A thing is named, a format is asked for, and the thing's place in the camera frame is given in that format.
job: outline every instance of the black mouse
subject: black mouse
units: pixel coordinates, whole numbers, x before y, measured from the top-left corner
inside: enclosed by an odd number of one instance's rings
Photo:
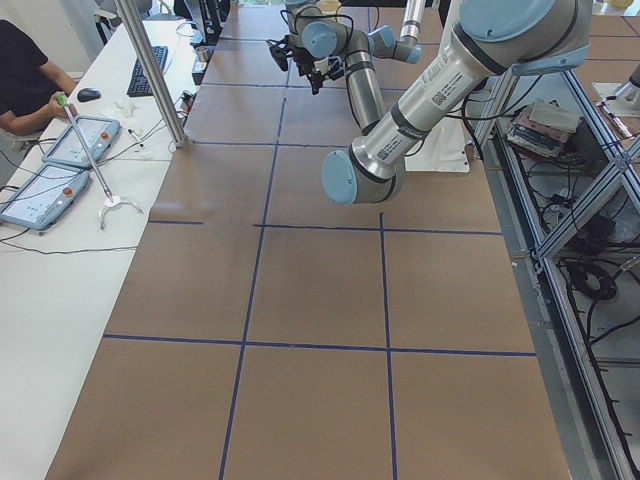
[[[82,103],[88,102],[90,100],[95,100],[97,98],[100,98],[101,96],[102,94],[97,88],[83,88],[78,92],[77,95],[78,101]]]

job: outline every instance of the black keyboard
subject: black keyboard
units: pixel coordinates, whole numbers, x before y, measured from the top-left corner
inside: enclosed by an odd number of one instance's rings
[[[156,46],[151,47],[153,49],[153,54],[158,61],[158,65],[160,66],[160,70],[164,69],[165,64],[167,63],[167,53],[169,49],[164,46]],[[148,97],[153,95],[151,91],[151,85],[149,85],[149,81],[147,77],[144,76],[144,72],[142,71],[142,65],[140,64],[140,60],[136,60],[136,64],[133,66],[133,72],[131,73],[131,82],[129,82],[129,88],[127,89],[127,95],[130,97]]]

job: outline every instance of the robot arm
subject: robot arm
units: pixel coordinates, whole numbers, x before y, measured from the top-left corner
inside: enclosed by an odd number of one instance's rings
[[[489,76],[540,75],[580,65],[591,0],[465,0],[448,47],[348,152],[334,151],[322,184],[337,203],[376,203],[401,188],[404,154]]]

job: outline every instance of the white desk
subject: white desk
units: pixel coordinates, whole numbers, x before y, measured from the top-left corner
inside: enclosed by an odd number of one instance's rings
[[[146,22],[151,43],[169,47],[165,79],[174,99],[195,88],[195,55],[189,39],[176,34],[178,23]],[[129,38],[120,28],[76,89],[96,87],[102,92],[100,100],[75,102],[80,114],[115,116],[123,123],[108,155],[133,143],[127,128],[145,134],[161,118],[152,97],[126,97],[134,61]],[[122,101],[135,105],[131,117],[116,106]],[[42,138],[56,137],[65,125],[55,120]],[[58,224],[44,236],[29,232],[13,242],[45,251],[136,245],[172,156],[166,129],[144,143],[144,149],[130,150],[102,169],[114,194],[135,199],[144,215],[131,207],[114,210],[106,217],[106,231],[100,232],[97,212],[104,194],[92,174],[87,191]],[[35,170],[40,158],[36,147],[23,166]],[[29,176],[19,170],[10,183],[21,185]],[[1,225],[0,238],[22,230]],[[130,250],[44,256],[0,244],[0,478],[44,478],[133,254]]]

